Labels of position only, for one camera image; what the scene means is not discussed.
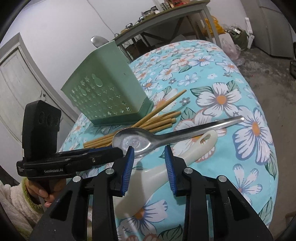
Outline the person's left hand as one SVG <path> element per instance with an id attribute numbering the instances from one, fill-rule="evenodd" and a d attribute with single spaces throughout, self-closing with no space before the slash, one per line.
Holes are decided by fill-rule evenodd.
<path id="1" fill-rule="evenodd" d="M 39 183 L 25 179 L 25 186 L 30 196 L 35 199 L 39 199 L 39 197 L 43 198 L 45 208 L 48 208 L 56 197 L 58 197 L 60 192 L 66 187 L 66 179 L 51 180 L 49 185 L 51 186 L 51 190 L 48 192 Z"/>

